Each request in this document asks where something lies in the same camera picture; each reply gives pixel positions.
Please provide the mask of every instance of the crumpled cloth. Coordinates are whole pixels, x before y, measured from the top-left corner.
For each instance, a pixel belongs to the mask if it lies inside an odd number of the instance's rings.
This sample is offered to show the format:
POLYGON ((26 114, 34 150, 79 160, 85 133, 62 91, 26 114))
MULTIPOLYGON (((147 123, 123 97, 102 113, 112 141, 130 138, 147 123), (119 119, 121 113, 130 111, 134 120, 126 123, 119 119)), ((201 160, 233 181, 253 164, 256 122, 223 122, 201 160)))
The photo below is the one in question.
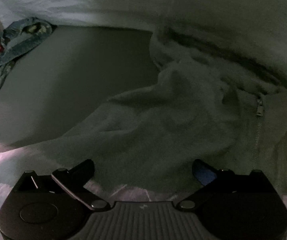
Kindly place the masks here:
POLYGON ((261 169, 287 206, 287 65, 171 29, 151 40, 157 84, 109 98, 57 139, 0 153, 0 207, 25 170, 51 174, 87 158, 96 173, 85 188, 110 203, 181 200, 201 187, 191 174, 200 158, 236 174, 261 169))
POLYGON ((0 32, 0 44, 4 48, 0 52, 0 89, 13 68, 15 59, 42 43, 52 31, 50 23, 29 17, 13 22, 0 32))

